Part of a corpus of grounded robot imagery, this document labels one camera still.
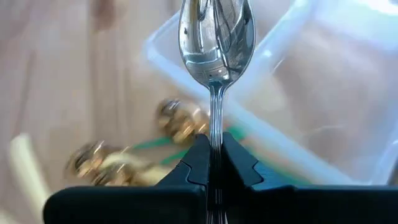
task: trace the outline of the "plastic container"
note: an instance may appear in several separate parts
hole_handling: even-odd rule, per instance
[[[389,180],[398,157],[398,6],[375,2],[297,0],[276,22],[267,18],[273,1],[251,1],[256,51],[224,108],[270,165],[316,184]],[[208,99],[182,64],[177,28],[178,14],[149,37],[147,58],[185,93]]]

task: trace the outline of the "spoon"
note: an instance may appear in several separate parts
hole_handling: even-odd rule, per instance
[[[180,53],[191,76],[211,95],[207,223],[226,221],[220,180],[223,97],[248,66],[254,42],[254,19],[248,0],[183,1],[178,28]]]

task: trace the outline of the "blurred background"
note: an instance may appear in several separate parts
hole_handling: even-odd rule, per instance
[[[252,0],[257,49],[228,92],[226,130],[292,181],[386,185],[398,158],[398,6]],[[10,141],[30,136],[48,193],[70,156],[104,140],[151,143],[171,169],[189,148],[159,123],[165,99],[207,111],[183,67],[181,0],[0,0],[0,222],[40,223]]]

